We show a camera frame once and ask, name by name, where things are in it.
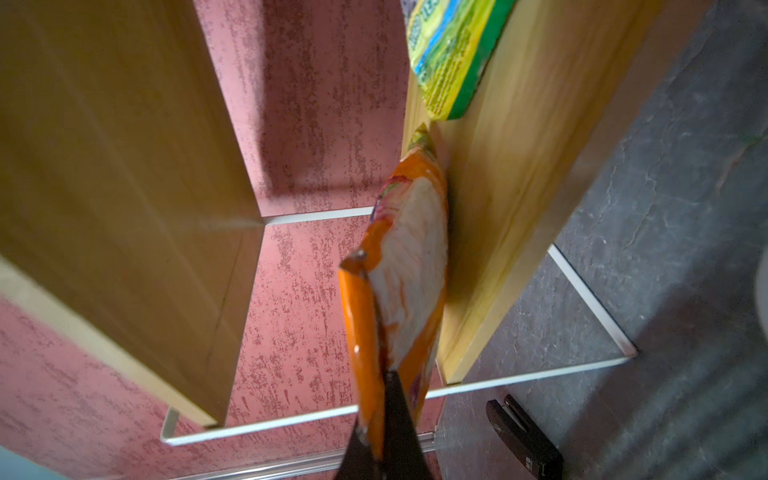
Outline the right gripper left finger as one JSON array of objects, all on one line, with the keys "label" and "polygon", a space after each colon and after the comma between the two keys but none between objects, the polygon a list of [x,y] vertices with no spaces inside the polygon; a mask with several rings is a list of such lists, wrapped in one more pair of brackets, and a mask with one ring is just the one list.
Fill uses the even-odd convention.
[{"label": "right gripper left finger", "polygon": [[364,429],[356,421],[335,480],[374,480],[378,464]]}]

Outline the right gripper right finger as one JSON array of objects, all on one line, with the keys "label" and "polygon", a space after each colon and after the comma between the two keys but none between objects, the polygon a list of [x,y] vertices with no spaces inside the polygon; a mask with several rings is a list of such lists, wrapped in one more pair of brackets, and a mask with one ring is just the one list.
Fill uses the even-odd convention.
[{"label": "right gripper right finger", "polygon": [[388,372],[385,377],[385,433],[382,469],[385,479],[433,479],[396,371]]}]

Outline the orange candy bag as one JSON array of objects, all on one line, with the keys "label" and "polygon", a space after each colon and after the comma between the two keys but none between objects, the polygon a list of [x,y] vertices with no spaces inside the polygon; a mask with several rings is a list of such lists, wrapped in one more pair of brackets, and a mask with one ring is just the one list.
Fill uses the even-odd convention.
[{"label": "orange candy bag", "polygon": [[375,461],[384,458],[385,378],[397,373],[418,422],[435,365],[446,297],[447,180],[426,126],[382,187],[360,244],[338,277],[357,425]]}]

